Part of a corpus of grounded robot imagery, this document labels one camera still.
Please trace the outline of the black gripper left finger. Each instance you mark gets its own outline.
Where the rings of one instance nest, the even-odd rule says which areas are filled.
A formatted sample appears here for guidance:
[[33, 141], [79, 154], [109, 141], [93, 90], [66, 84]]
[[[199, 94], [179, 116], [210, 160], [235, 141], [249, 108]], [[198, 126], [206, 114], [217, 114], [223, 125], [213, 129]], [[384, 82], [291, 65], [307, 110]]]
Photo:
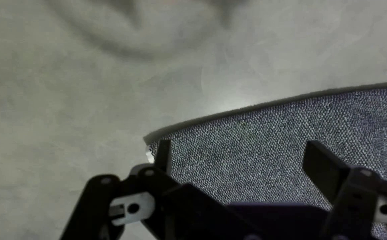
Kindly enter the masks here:
[[137, 165], [126, 180], [90, 178], [61, 240], [119, 240], [142, 221], [158, 240], [243, 240], [247, 224], [191, 184], [167, 174], [171, 141], [162, 140], [154, 164]]

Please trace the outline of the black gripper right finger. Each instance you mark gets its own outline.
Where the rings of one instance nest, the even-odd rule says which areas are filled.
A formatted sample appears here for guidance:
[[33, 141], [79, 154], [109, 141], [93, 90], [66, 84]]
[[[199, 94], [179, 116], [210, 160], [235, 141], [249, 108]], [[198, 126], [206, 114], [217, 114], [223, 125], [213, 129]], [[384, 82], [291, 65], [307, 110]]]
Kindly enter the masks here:
[[331, 204], [321, 229], [323, 240], [378, 240], [376, 222], [387, 226], [387, 180], [365, 166], [351, 166], [321, 141], [309, 141], [303, 170]]

